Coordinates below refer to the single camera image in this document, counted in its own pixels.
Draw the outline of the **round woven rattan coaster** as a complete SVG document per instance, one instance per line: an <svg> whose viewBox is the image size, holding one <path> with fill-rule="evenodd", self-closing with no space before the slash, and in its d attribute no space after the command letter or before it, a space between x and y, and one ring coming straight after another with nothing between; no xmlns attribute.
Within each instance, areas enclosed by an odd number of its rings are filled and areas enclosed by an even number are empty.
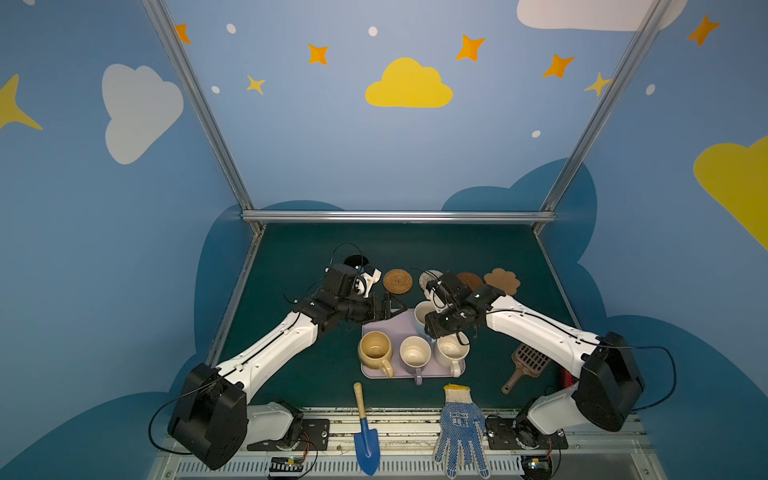
<svg viewBox="0 0 768 480"><path fill-rule="evenodd" d="M404 269L392 269L384 275L383 286L391 294L403 295L412 289L413 278Z"/></svg>

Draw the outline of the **light blue mug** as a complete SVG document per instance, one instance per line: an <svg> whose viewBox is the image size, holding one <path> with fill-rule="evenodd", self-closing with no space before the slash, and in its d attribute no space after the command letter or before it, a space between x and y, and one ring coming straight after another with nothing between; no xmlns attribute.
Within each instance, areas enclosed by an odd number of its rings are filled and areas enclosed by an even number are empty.
<svg viewBox="0 0 768 480"><path fill-rule="evenodd" d="M435 311L436 308L434 304L427 300L418 303L414 308L414 328L416 333L428 341L431 341L431 337L425 330L426 316Z"/></svg>

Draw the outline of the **black mug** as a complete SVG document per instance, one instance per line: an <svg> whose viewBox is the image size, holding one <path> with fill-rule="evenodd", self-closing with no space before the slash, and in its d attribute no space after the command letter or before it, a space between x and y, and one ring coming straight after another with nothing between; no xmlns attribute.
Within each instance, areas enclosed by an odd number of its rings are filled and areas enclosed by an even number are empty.
<svg viewBox="0 0 768 480"><path fill-rule="evenodd" d="M345 265L358 271L364 271L369 263L369 259L362 254L350 255L344 260Z"/></svg>

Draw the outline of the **brown wooden coaster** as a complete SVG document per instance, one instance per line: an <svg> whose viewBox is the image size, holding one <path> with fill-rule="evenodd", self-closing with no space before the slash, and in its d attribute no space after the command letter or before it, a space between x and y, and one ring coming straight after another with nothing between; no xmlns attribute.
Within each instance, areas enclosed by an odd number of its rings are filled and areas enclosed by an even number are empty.
<svg viewBox="0 0 768 480"><path fill-rule="evenodd" d="M458 273L457 278L471 291L476 291L484 284L484 280L480 276L471 272Z"/></svg>

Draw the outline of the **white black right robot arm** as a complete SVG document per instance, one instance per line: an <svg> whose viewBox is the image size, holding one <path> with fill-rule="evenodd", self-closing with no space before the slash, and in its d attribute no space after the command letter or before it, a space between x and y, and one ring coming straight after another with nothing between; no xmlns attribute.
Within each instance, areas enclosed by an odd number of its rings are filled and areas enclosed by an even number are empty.
<svg viewBox="0 0 768 480"><path fill-rule="evenodd" d="M516 441L524 448L586 423L617 432L645 390L631 347L614 332L600 336L565 325L490 285L472 290L450 271L427 282L425 297L437 307L425 320L430 337L486 326L532 347L574 377L572 386L529 401L514 419Z"/></svg>

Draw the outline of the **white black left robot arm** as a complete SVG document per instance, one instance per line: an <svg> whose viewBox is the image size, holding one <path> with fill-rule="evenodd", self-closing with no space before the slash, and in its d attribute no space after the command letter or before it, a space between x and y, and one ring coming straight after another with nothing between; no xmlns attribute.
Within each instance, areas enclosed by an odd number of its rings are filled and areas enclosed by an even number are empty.
<svg viewBox="0 0 768 480"><path fill-rule="evenodd" d="M386 292L372 291L381 272L370 266L333 264L323 284L297 301L269 333L240 354L216 365L197 365L172 401L167 432L208 468L224 466L249 434L247 406L258 390L289 360L343 321L357 324L388 320L407 306Z"/></svg>

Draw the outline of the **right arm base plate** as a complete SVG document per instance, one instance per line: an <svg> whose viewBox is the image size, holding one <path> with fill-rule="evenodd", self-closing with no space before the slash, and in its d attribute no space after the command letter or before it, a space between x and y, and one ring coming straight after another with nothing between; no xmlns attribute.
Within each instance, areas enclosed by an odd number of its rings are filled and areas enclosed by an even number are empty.
<svg viewBox="0 0 768 480"><path fill-rule="evenodd" d="M514 418L489 415L485 420L491 450L566 450L563 433L545 435L526 422Z"/></svg>

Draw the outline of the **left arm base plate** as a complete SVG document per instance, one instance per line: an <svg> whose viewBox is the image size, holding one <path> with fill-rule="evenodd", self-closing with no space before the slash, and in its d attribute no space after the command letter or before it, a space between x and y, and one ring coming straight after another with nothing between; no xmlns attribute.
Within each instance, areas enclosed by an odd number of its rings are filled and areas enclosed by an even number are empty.
<svg viewBox="0 0 768 480"><path fill-rule="evenodd" d="M303 451L307 445L312 449L326 451L330 437L328 419L303 419L301 427L292 426L280 440L264 440L246 445L248 451Z"/></svg>

